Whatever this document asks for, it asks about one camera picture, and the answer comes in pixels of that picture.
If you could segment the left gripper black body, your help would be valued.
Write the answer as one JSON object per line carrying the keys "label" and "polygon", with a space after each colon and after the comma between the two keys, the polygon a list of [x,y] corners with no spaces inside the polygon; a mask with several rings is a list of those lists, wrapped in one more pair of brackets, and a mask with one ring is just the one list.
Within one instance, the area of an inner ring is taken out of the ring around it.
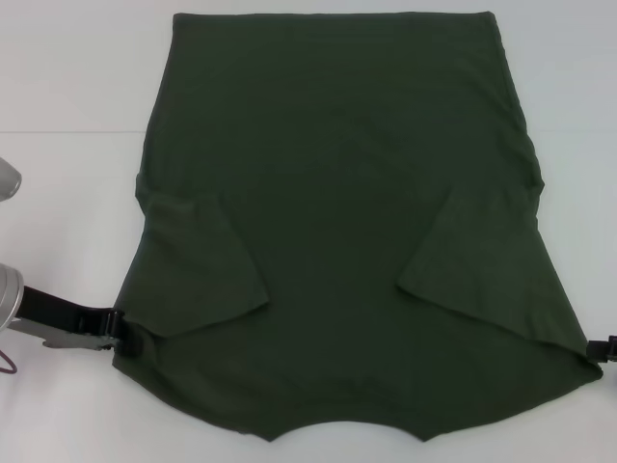
{"label": "left gripper black body", "polygon": [[121,313],[81,306],[26,286],[9,328],[42,339],[48,348],[109,350],[121,342]]}

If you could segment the dark green t-shirt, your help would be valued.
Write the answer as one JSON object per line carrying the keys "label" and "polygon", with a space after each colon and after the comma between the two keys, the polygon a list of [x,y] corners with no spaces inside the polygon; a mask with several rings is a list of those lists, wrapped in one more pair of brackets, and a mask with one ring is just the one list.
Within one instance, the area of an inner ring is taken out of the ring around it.
{"label": "dark green t-shirt", "polygon": [[599,380],[539,232],[544,188],[496,18],[176,14],[116,306],[115,368],[267,441],[422,441]]}

